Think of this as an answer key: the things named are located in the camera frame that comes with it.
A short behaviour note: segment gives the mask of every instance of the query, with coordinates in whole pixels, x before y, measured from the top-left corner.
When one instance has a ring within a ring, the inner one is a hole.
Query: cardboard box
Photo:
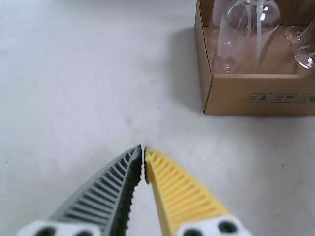
[[[307,12],[292,17],[288,0],[277,0],[282,26],[268,51],[263,74],[212,74],[206,48],[208,22],[214,0],[197,0],[195,34],[204,113],[207,115],[308,116],[315,115],[315,75],[303,74],[295,60],[285,62],[290,43],[288,25],[304,25],[315,15],[315,0],[305,0]],[[282,63],[278,71],[277,63]]]

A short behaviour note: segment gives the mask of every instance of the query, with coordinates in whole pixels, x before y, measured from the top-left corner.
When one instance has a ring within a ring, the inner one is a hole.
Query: gray gripper finger
[[[126,151],[97,172],[50,220],[98,225],[102,236],[123,236],[132,194],[140,181],[141,146]]]

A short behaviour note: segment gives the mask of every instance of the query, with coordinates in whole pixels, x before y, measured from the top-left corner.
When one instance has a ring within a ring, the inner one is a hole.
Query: white floor
[[[194,14],[195,0],[0,2],[0,235],[138,143],[255,236],[315,235],[315,118],[204,116]],[[161,235],[151,186],[131,209],[127,235]]]

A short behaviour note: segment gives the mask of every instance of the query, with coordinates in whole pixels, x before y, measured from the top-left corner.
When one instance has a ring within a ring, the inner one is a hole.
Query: wine glass
[[[294,46],[294,58],[305,69],[311,69],[315,63],[315,18],[304,30]]]
[[[310,15],[310,9],[313,9],[315,6],[314,2],[308,2],[305,0],[292,0],[292,12],[293,17],[300,17],[303,15]],[[284,36],[287,40],[289,40],[292,44],[300,41],[300,37],[303,36],[307,25],[304,26],[291,26],[289,27]]]

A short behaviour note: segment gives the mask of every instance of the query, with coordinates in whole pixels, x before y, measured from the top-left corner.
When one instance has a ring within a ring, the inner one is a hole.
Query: glass base
[[[309,70],[314,67],[315,52],[311,50],[309,46],[300,48],[294,58],[304,69]]]
[[[304,29],[305,29],[305,27],[291,26],[290,28],[288,28],[285,31],[284,36],[291,43],[297,43],[298,39],[299,39],[299,36],[304,31]]]

